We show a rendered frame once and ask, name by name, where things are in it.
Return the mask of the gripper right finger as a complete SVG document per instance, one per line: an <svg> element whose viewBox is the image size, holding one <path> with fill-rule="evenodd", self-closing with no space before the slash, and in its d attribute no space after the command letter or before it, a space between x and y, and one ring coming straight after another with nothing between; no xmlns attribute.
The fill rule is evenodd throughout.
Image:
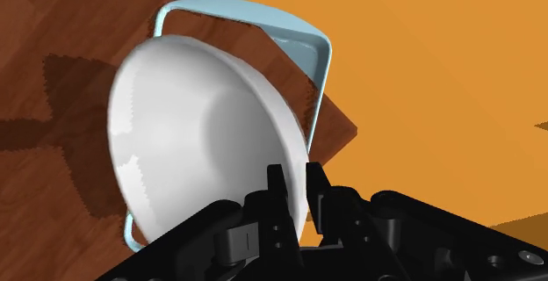
<svg viewBox="0 0 548 281"><path fill-rule="evenodd" d="M365 200L306 165L322 245L366 281L548 281L548 251L397 191Z"/></svg>

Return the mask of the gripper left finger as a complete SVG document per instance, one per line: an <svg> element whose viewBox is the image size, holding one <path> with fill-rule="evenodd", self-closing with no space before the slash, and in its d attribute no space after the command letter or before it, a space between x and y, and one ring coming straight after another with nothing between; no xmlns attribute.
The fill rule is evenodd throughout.
<svg viewBox="0 0 548 281"><path fill-rule="evenodd" d="M217 200L96 281L299 281L302 259L282 168L243 204Z"/></svg>

